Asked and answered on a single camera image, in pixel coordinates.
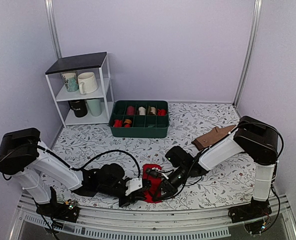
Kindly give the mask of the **red sock pair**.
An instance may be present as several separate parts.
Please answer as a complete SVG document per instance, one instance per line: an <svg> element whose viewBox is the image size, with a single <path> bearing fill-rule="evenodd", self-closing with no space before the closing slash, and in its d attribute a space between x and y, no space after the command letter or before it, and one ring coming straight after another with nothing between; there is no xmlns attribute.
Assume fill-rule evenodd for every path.
<svg viewBox="0 0 296 240"><path fill-rule="evenodd" d="M150 203L150 204L152 204L152 203L160 203L161 202L160 200L159 201L153 201L151 195L149 194L149 192L154 194L156 192L158 186L160 185L161 181L162 181L160 176L153 177L151 175L148 175L148 173L146 173L147 169L153 169L153 168L156 168L158 170L162 170L162 167L157 165L157 164L144 164L143 165L143 180L149 180L150 183L151 183L150 188L143 192L145 197L146 197L146 199L144 201L147 202L147 203Z"/></svg>

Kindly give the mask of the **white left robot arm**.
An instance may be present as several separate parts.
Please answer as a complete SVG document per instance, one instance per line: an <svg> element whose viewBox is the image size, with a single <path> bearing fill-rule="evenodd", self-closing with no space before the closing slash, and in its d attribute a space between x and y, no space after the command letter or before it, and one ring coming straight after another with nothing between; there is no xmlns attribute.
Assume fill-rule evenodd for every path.
<svg viewBox="0 0 296 240"><path fill-rule="evenodd" d="M146 200L144 192L151 187L151 181L140 176L126 178L124 169L116 163L93 169L70 166L46 146L36 128L3 136L0 172L16 179L51 217L58 217L62 206L52 198L55 193L40 180L39 173L52 177L79 196L93 197L102 193L117 197L121 208Z"/></svg>

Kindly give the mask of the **tan brown sock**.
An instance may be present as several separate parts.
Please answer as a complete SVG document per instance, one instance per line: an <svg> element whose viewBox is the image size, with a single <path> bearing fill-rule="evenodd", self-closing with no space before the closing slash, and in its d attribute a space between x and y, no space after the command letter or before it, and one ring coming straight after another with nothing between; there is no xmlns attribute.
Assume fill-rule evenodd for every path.
<svg viewBox="0 0 296 240"><path fill-rule="evenodd" d="M198 151L201 151L207 147L214 145L215 143L222 140L224 137L231 132L236 125L230 125L227 127L219 128L214 127L208 133L201 135L192 141L192 144L197 148Z"/></svg>

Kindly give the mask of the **bright red rolled sock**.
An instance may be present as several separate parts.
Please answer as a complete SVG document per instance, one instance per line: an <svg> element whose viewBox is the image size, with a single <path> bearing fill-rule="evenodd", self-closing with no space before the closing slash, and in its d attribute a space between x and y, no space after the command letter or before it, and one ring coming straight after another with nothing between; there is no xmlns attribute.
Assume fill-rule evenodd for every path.
<svg viewBox="0 0 296 240"><path fill-rule="evenodd" d="M167 111L164 108L158 108L157 109L157 116L166 116Z"/></svg>

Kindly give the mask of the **green divided storage box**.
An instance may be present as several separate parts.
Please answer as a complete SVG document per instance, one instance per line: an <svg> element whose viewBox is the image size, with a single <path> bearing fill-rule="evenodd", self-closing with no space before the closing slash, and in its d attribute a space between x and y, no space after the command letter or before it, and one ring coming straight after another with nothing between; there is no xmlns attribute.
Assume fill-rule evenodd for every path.
<svg viewBox="0 0 296 240"><path fill-rule="evenodd" d="M128 106L136 108L135 115L127 115ZM166 116L139 115L138 108L148 106L156 109L165 109ZM132 127L113 127L114 120L132 120ZM120 138L165 138L169 127L169 108L168 102L164 100L119 100L114 104L109 120L109 127L114 137Z"/></svg>

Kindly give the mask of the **red rolled sock front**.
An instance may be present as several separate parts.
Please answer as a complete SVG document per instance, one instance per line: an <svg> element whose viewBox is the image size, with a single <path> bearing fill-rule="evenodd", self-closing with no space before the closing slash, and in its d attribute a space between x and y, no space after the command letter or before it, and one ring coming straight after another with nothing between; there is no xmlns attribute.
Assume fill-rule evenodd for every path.
<svg viewBox="0 0 296 240"><path fill-rule="evenodd" d="M113 125L114 128L120 128L122 127L122 120L121 119L115 119L114 120L114 125Z"/></svg>

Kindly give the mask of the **brown beige rolled sock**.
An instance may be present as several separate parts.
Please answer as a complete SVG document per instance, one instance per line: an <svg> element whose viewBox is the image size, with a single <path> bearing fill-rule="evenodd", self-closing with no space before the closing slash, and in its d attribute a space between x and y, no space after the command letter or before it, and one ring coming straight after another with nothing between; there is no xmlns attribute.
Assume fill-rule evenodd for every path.
<svg viewBox="0 0 296 240"><path fill-rule="evenodd" d="M157 109L154 106L148 106L147 115L156 116L157 115Z"/></svg>

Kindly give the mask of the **dark red rolled sock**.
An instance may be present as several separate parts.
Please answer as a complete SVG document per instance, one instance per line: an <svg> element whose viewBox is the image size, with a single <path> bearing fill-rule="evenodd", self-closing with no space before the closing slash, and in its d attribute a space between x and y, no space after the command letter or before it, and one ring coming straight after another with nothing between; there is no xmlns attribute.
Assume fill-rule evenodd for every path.
<svg viewBox="0 0 296 240"><path fill-rule="evenodd" d="M129 116L134 116L135 115L135 112L136 112L136 108L134 106L128 106L127 109L126 109L126 114L129 115Z"/></svg>

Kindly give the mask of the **mint green mug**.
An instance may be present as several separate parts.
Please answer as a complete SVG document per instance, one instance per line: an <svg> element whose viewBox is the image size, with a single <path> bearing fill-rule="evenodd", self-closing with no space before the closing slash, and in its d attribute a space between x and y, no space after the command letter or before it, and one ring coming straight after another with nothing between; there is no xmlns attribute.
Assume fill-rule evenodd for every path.
<svg viewBox="0 0 296 240"><path fill-rule="evenodd" d="M92 116L98 117L101 115L101 100L99 98L87 99L86 103Z"/></svg>

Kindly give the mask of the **black mug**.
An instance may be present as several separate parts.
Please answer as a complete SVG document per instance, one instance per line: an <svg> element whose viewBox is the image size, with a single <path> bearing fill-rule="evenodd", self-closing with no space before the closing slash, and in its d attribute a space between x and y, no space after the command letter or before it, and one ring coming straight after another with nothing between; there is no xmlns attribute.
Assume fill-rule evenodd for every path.
<svg viewBox="0 0 296 240"><path fill-rule="evenodd" d="M82 118L88 114L86 101L83 99L80 100L70 100L68 102L70 109L74 112L74 115L77 118Z"/></svg>

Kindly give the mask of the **white shelf with black top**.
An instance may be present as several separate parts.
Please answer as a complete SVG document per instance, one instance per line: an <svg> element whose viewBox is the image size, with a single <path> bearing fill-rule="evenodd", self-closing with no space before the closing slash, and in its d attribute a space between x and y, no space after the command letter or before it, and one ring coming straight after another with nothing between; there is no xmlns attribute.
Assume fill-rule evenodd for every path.
<svg viewBox="0 0 296 240"><path fill-rule="evenodd" d="M45 77L64 127L109 122L114 96L108 53L60 58Z"/></svg>

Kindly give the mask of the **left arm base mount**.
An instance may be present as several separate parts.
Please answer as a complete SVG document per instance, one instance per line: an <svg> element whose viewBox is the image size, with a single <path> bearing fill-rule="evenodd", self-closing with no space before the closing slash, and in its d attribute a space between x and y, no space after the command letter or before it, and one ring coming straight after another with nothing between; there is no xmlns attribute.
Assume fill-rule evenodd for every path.
<svg viewBox="0 0 296 240"><path fill-rule="evenodd" d="M49 203L37 204L36 213L55 220L76 223L80 208L77 206L77 201L68 199L65 202L58 202L56 191L50 187L51 198Z"/></svg>

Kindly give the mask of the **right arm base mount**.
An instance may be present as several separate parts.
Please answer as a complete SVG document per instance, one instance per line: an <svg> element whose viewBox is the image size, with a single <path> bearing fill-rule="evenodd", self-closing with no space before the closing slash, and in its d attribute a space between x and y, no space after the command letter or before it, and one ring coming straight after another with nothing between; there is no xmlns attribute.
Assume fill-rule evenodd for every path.
<svg viewBox="0 0 296 240"><path fill-rule="evenodd" d="M267 232L276 223L281 211L280 197L276 194L273 188L272 192L278 201L278 211L274 220L272 220L270 216L272 214L272 208L269 200L256 201L252 198L249 204L229 208L228 216L232 223L240 223L256 218L262 218L261 221L245 224L244 228L252 236L261 235Z"/></svg>

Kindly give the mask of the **aluminium front rail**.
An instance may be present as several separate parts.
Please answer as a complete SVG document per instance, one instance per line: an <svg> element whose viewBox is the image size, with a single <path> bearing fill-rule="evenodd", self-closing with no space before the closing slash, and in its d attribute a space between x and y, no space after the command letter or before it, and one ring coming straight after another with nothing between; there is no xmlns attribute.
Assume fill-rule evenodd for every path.
<svg viewBox="0 0 296 240"><path fill-rule="evenodd" d="M115 200L83 203L76 222L36 213L23 194L11 223L12 240L296 240L296 219L286 195L269 199L271 214L233 222L229 209L250 202L249 195L214 197L184 194L160 204L138 203L117 208Z"/></svg>

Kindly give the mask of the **right aluminium corner post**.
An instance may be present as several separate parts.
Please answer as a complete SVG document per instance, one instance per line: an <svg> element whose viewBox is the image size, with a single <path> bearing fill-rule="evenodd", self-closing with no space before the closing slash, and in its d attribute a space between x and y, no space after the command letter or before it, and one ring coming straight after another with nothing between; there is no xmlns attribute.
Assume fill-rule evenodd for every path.
<svg viewBox="0 0 296 240"><path fill-rule="evenodd" d="M257 37L257 31L260 24L261 10L262 10L262 0L255 0L247 51L246 51L246 55L245 55L245 59L244 59L244 63L241 71L239 84L238 84L237 91L233 101L233 105L236 109L240 104L242 93L243 93L247 75L248 75L248 71L250 69L251 59L252 59L252 55L255 47L255 41Z"/></svg>

